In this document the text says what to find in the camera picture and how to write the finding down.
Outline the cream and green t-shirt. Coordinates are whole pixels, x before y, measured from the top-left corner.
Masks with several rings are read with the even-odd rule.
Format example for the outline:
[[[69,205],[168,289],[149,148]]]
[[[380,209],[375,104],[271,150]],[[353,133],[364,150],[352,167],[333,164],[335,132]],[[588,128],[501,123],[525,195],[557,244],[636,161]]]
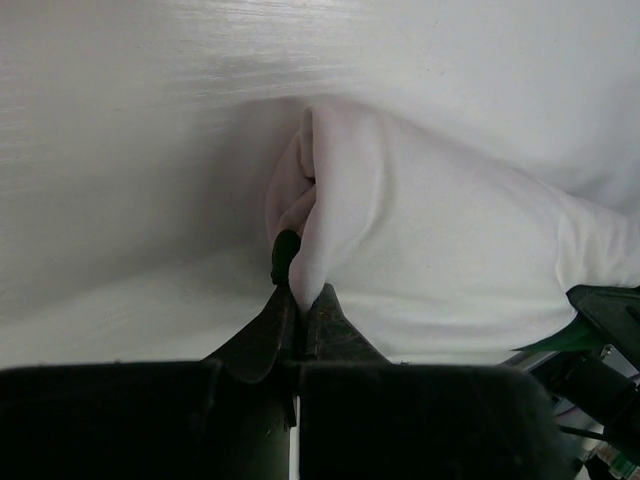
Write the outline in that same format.
[[[566,345],[571,288],[639,283],[636,220],[346,101],[303,111],[265,214],[270,239],[300,237],[300,311],[332,284],[395,362],[499,363]]]

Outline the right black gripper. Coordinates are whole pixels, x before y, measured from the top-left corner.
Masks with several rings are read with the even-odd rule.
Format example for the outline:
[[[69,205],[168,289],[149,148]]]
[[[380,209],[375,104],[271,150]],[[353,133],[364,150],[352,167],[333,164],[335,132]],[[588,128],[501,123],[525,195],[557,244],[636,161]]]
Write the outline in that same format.
[[[570,304],[622,355],[639,354],[639,288],[579,285]],[[562,352],[530,373],[604,426],[608,440],[639,439],[639,386],[592,353]]]

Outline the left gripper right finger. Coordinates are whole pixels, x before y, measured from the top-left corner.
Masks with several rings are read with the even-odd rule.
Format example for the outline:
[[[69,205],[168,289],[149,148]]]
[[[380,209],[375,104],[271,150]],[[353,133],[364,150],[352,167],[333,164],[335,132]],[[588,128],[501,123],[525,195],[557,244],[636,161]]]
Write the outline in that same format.
[[[388,364],[346,318],[334,287],[325,284],[306,317],[305,360]]]

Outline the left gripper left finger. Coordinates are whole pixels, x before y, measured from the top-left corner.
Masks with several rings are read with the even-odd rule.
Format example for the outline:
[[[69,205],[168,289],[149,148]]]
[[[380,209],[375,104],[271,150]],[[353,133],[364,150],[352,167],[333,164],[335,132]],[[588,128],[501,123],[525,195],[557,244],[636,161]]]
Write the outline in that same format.
[[[222,364],[236,380],[261,382],[277,361],[287,327],[295,321],[295,301],[288,285],[278,285],[261,312],[206,357]]]

